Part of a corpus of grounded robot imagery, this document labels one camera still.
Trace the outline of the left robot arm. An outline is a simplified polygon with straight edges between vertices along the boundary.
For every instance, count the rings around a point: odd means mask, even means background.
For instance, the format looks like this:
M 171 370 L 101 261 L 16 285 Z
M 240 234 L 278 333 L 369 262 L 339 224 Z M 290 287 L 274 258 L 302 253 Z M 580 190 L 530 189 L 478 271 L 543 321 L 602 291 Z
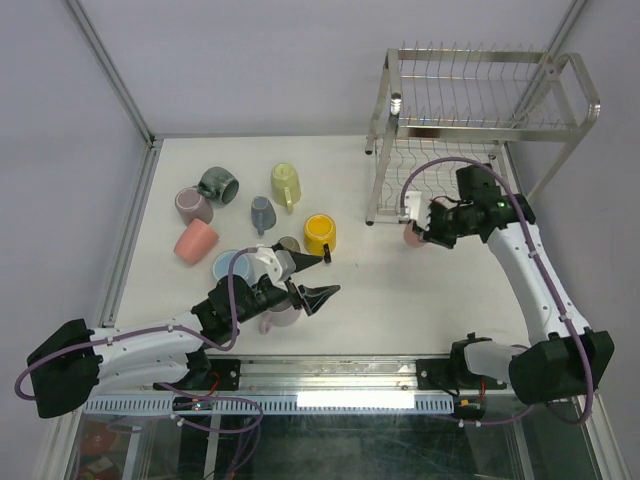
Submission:
M 140 329 L 70 320 L 28 356 L 15 394 L 50 419 L 96 395 L 143 384 L 181 392 L 201 387 L 210 373 L 207 349 L 233 349 L 242 323 L 283 303 L 312 316 L 339 292 L 337 285 L 293 282 L 294 274 L 322 261 L 281 244 L 248 247 L 234 254 L 207 297 L 184 313 Z

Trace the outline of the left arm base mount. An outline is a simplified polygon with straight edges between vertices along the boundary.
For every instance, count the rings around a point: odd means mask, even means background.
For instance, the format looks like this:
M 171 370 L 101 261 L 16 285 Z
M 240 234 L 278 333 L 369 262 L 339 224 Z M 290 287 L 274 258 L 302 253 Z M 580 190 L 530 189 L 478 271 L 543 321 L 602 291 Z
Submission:
M 203 347 L 187 354 L 186 375 L 170 382 L 174 388 L 183 391 L 232 392 L 239 389 L 241 360 L 234 357 L 212 357 Z

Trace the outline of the lilac ribbed mug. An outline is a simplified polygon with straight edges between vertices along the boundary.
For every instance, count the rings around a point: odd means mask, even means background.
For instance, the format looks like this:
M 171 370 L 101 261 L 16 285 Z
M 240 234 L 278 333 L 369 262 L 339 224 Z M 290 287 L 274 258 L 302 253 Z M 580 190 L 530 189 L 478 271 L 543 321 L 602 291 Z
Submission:
M 301 312 L 289 303 L 279 304 L 267 310 L 258 324 L 261 335 L 266 335 L 274 327 L 283 328 L 295 323 Z

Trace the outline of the pink tall tumbler cup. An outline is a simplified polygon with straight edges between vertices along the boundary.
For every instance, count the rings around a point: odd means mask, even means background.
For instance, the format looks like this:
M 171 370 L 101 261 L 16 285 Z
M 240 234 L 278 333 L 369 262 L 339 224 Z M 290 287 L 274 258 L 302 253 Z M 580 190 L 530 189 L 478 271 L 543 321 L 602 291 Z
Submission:
M 403 230 L 403 238 L 407 245 L 412 248 L 420 248 L 425 244 L 423 240 L 424 230 L 415 222 L 409 222 Z

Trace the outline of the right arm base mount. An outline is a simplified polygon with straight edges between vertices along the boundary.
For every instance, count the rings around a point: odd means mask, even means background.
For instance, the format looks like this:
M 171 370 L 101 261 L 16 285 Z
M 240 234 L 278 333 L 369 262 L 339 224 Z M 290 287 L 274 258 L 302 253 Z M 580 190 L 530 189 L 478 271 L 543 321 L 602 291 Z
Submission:
M 504 390 L 506 385 L 488 376 L 472 373 L 467 367 L 464 349 L 475 343 L 491 341 L 490 337 L 478 337 L 474 332 L 465 339 L 452 343 L 449 355 L 442 358 L 419 358 L 415 361 L 417 388 L 425 390 L 441 390 L 453 397 L 459 396 L 461 390 Z

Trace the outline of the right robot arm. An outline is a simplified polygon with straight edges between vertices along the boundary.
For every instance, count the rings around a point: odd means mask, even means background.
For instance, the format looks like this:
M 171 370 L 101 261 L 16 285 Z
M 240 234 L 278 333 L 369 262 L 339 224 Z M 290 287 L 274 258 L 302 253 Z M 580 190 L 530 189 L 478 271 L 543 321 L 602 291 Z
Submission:
M 561 285 L 545 252 L 536 217 L 487 164 L 461 159 L 458 196 L 439 201 L 403 185 L 399 219 L 405 234 L 447 249 L 477 237 L 503 269 L 528 332 L 525 348 L 470 334 L 453 343 L 437 379 L 469 387 L 481 378 L 509 385 L 525 405 L 574 396 L 592 402 L 614 353 L 606 331 L 594 330 Z

